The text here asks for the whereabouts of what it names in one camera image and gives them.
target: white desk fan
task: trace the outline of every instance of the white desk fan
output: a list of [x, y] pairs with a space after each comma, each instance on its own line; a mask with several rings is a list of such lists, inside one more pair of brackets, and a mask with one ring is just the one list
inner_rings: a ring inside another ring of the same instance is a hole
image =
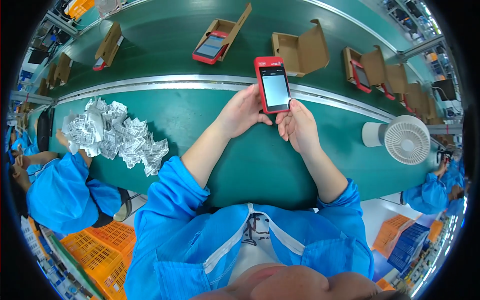
[[388, 153], [406, 165], [417, 165], [430, 152], [427, 126], [413, 116], [398, 116], [390, 124], [366, 122], [361, 136], [367, 147], [385, 145]]

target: hand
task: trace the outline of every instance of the hand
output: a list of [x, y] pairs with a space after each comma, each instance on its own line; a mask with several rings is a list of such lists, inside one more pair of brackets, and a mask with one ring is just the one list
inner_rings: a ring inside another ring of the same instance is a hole
[[212, 125], [229, 139], [241, 135], [256, 123], [273, 125], [265, 114], [259, 113], [261, 109], [258, 85], [253, 84], [236, 93]]
[[55, 134], [55, 137], [59, 141], [60, 145], [63, 145], [63, 146], [68, 148], [68, 146], [69, 146], [68, 145], [68, 140], [65, 137], [65, 135], [63, 134], [63, 132], [61, 132], [60, 129], [57, 129], [57, 133]]
[[20, 154], [15, 158], [15, 164], [26, 170], [31, 165], [31, 161], [28, 156]]
[[310, 155], [320, 147], [317, 123], [312, 113], [297, 99], [290, 101], [290, 111], [276, 116], [278, 133], [290, 141], [293, 149], [301, 155]]
[[440, 165], [438, 166], [438, 170], [436, 170], [434, 174], [437, 175], [438, 179], [440, 179], [445, 174], [446, 171], [447, 171], [447, 158], [444, 157], [440, 162]]

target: white t-shirt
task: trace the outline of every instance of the white t-shirt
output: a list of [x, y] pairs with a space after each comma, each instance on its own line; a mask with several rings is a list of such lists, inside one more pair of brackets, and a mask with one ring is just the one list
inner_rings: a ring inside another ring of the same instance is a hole
[[239, 255], [228, 284], [254, 265], [280, 262], [270, 240], [269, 222], [264, 214], [250, 214], [243, 229]]

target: barcode label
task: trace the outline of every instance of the barcode label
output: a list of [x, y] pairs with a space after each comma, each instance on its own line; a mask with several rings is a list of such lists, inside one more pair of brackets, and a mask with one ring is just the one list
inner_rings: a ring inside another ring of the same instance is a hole
[[123, 42], [123, 36], [120, 36], [119, 40], [117, 41], [117, 46], [120, 46], [122, 42]]

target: green conveyor belt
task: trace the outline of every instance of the green conveyor belt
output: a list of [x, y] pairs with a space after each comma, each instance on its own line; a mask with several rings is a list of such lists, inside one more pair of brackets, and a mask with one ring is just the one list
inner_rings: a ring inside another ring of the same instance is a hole
[[[225, 103], [234, 95], [218, 90], [148, 90], [106, 95], [128, 106], [133, 119], [147, 120], [156, 141], [167, 138], [170, 152], [182, 155], [203, 130], [215, 119]], [[58, 105], [54, 128], [60, 128], [63, 117], [82, 113], [88, 99]], [[362, 200], [377, 198], [421, 184], [435, 160], [434, 152], [427, 161], [408, 166], [394, 160], [385, 147], [367, 148], [361, 140], [361, 128], [375, 119], [358, 113], [304, 101], [316, 117], [320, 143], [342, 173], [359, 186]], [[39, 113], [30, 117], [30, 130]], [[55, 137], [50, 150], [65, 153]], [[91, 175], [104, 182], [146, 193], [157, 176], [146, 177], [143, 165], [127, 169], [120, 157], [108, 160], [95, 157]], [[257, 124], [232, 140], [215, 167], [208, 182], [213, 206], [255, 202], [283, 208], [313, 207], [316, 187], [303, 161], [277, 133], [276, 126]]]
[[[395, 28], [359, 1], [329, 0], [325, 3], [365, 23], [398, 49], [411, 47]], [[244, 4], [242, 1], [151, 0], [120, 11], [91, 28], [70, 46], [64, 47], [63, 50], [75, 63], [68, 83], [50, 91], [49, 95], [59, 97], [98, 84], [154, 75], [222, 74], [255, 77], [253, 59], [272, 55], [272, 32], [300, 35], [313, 27], [309, 22], [311, 19], [318, 18], [325, 33], [330, 62], [324, 69], [303, 78], [290, 77], [289, 81], [348, 96], [395, 115], [407, 113], [397, 101], [388, 100], [381, 92], [374, 90], [366, 94], [345, 80], [341, 54], [345, 46], [369, 52], [374, 49], [373, 45], [378, 44], [388, 63], [398, 63], [395, 53], [352, 21], [301, 0], [253, 0], [252, 13], [225, 60], [213, 66], [194, 61], [192, 52], [211, 21], [215, 18], [236, 21]], [[87, 13], [85, 19], [96, 19], [93, 11]], [[126, 39], [113, 65], [95, 72], [92, 70], [95, 52], [111, 21], [120, 23]], [[420, 58], [413, 58], [410, 62], [425, 79], [431, 77]], [[35, 76], [46, 77], [47, 71]], [[407, 68], [407, 72], [411, 82], [418, 80], [410, 68]]]

